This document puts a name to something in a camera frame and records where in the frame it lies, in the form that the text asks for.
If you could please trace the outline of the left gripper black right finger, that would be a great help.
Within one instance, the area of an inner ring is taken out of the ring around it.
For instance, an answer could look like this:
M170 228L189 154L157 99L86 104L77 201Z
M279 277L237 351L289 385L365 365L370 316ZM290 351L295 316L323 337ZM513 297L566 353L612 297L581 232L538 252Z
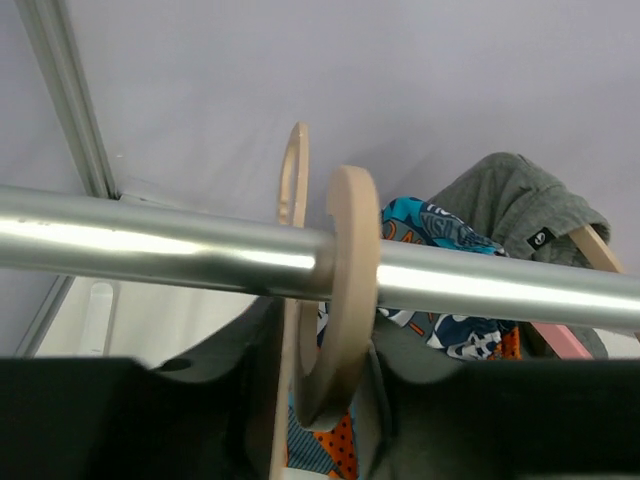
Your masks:
M358 393L365 479L635 479L635 360L460 361L376 321Z

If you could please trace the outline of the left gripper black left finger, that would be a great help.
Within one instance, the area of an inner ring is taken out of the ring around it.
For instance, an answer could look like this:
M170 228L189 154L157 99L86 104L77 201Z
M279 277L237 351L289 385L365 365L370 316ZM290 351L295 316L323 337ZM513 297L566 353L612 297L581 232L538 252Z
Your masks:
M285 463L284 303L260 297L194 347L130 358L5 359L5 479L272 479Z

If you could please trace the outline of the blue orange patterned shorts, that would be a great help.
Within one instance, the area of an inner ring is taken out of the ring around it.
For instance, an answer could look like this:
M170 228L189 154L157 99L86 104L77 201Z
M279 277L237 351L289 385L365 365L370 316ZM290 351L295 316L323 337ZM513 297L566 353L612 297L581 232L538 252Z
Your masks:
M386 240L505 257L504 248L457 216L415 197L398 197L382 212ZM520 360L520 332L510 320L452 313L378 310L426 346L457 360ZM302 429L288 414L286 466L341 479L358 479L355 413L328 432Z

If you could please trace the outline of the pink plastic hanger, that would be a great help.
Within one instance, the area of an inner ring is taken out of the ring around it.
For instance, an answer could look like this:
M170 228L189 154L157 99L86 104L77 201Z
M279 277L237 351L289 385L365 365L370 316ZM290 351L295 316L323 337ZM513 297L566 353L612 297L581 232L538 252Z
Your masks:
M532 322L532 327L559 358L591 360L592 355L565 325Z

